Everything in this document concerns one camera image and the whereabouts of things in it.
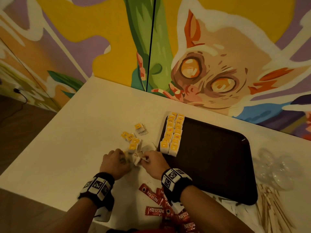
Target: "person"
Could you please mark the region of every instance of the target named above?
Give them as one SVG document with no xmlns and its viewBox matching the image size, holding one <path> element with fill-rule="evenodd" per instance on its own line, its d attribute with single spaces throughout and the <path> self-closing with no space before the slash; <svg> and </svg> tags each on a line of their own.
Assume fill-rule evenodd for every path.
<svg viewBox="0 0 311 233">
<path fill-rule="evenodd" d="M 141 160 L 142 167 L 154 179 L 162 180 L 164 173 L 170 169 L 162 153 L 147 151 L 143 156 L 147 161 Z M 126 161 L 124 153 L 120 149 L 116 149 L 103 156 L 99 173 L 104 173 L 104 175 L 107 175 L 106 177 L 112 176 L 117 181 L 130 172 L 130 170 L 130 163 Z M 181 190 L 179 200 L 200 232 L 253 232 L 245 223 L 231 214 L 221 204 L 191 184 Z M 88 232 L 97 209 L 98 204 L 91 200 L 91 198 L 79 198 L 52 230 L 52 233 Z"/>
</svg>

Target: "floor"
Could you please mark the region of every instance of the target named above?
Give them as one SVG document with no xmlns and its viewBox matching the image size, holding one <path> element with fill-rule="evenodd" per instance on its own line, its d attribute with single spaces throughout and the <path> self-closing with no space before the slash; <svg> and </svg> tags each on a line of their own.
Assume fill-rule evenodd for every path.
<svg viewBox="0 0 311 233">
<path fill-rule="evenodd" d="M 0 95 L 0 122 L 22 106 L 21 101 Z M 56 113 L 24 105 L 14 116 L 0 124 L 0 174 L 40 133 Z M 64 215 L 63 211 L 0 189 L 0 232 L 49 232 Z M 106 232 L 107 228 L 92 223 L 89 233 Z"/>
</svg>

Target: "black vertical line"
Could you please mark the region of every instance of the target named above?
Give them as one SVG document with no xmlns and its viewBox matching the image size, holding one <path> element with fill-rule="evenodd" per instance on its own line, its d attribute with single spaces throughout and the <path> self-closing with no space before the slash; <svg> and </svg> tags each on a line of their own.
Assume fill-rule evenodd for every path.
<svg viewBox="0 0 311 233">
<path fill-rule="evenodd" d="M 152 46 L 152 36 L 153 36 L 153 26 L 155 22 L 155 14 L 156 14 L 156 0 L 153 2 L 153 15 L 152 15 L 152 26 L 151 26 L 151 38 L 150 38 L 150 50 L 149 50 L 149 62 L 148 62 L 148 74 L 147 74 L 147 85 L 146 92 L 148 91 L 148 79 L 149 79 L 149 69 L 150 69 L 150 59 L 151 59 L 151 46 Z"/>
<path fill-rule="evenodd" d="M 40 83 L 35 79 L 35 77 L 28 71 L 28 69 L 25 67 L 25 65 L 23 65 L 23 63 L 20 61 L 20 59 L 14 54 L 13 51 L 11 51 L 11 49 L 8 47 L 8 45 L 2 40 L 2 38 L 0 37 L 0 40 L 3 42 L 3 44 L 10 50 L 10 52 L 12 52 L 12 54 L 15 56 L 15 58 L 18 60 L 18 62 L 25 68 L 25 70 L 31 75 L 31 77 L 35 80 L 35 82 L 39 85 L 39 87 L 41 87 L 41 89 L 47 94 L 47 92 L 43 89 L 43 87 L 40 85 Z M 54 103 L 54 105 L 61 110 L 62 108 L 58 107 L 58 105 L 55 103 L 55 101 L 50 97 L 49 94 L 47 94 L 48 97 L 51 99 L 51 101 Z"/>
</svg>

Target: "animal eye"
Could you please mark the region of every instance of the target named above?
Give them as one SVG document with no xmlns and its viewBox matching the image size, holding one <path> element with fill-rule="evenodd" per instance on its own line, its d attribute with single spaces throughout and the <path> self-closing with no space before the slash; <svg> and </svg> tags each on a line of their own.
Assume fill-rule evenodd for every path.
<svg viewBox="0 0 311 233">
<path fill-rule="evenodd" d="M 214 92 L 224 93 L 235 88 L 236 82 L 232 78 L 218 78 L 211 84 Z"/>
<path fill-rule="evenodd" d="M 186 78 L 196 78 L 202 71 L 201 63 L 196 58 L 185 58 L 180 66 L 180 72 Z"/>
</svg>

